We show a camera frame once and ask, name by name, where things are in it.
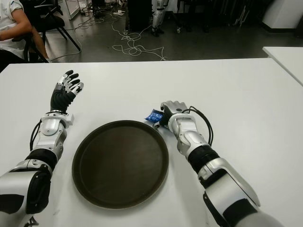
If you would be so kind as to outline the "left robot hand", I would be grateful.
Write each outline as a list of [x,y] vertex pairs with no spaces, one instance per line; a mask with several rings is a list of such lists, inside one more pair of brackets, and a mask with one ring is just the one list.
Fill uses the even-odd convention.
[[50,110],[66,113],[69,105],[74,101],[75,97],[83,90],[84,83],[79,79],[79,74],[69,70],[57,81],[51,101]]

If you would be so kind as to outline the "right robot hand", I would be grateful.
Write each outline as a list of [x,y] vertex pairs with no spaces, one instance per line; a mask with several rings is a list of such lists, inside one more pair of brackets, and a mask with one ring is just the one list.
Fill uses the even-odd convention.
[[159,127],[168,127],[169,119],[172,115],[182,113],[187,109],[187,106],[184,102],[179,101],[166,101],[160,105],[161,119],[153,124],[154,129]]

